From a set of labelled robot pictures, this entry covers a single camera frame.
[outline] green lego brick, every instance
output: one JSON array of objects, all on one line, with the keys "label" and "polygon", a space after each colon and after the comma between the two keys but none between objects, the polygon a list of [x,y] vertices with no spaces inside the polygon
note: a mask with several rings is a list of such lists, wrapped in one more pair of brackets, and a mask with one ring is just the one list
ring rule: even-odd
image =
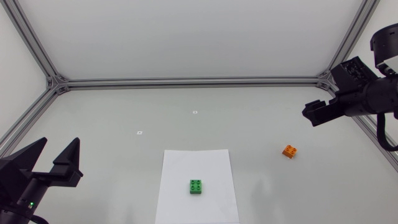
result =
[{"label": "green lego brick", "polygon": [[201,180],[190,180],[189,192],[191,194],[201,194]]}]

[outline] orange lego brick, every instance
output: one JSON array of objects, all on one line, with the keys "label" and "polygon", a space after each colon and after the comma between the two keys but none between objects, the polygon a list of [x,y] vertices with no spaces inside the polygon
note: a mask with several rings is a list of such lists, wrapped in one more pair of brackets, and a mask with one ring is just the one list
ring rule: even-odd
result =
[{"label": "orange lego brick", "polygon": [[292,147],[291,145],[287,145],[282,154],[293,159],[294,154],[296,154],[296,152],[297,152],[296,148]]}]

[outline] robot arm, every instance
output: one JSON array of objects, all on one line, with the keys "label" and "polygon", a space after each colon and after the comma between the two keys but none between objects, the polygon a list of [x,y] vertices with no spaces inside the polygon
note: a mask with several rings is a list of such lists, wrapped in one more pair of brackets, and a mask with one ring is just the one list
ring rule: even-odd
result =
[{"label": "robot arm", "polygon": [[359,57],[345,61],[330,71],[339,88],[336,97],[329,105],[320,100],[308,103],[302,113],[313,126],[344,115],[377,114],[377,140],[385,150],[398,151],[386,139],[384,116],[393,112],[398,119],[398,24],[377,31],[371,50],[376,68],[386,77],[377,77]]}]

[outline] white paper sheet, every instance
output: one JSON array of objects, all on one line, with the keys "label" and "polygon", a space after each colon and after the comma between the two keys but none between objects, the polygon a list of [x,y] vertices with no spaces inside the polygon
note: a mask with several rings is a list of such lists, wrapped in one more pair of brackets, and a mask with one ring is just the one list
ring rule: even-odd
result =
[{"label": "white paper sheet", "polygon": [[[202,193],[190,194],[191,179]],[[164,152],[156,224],[238,224],[228,150]]]}]

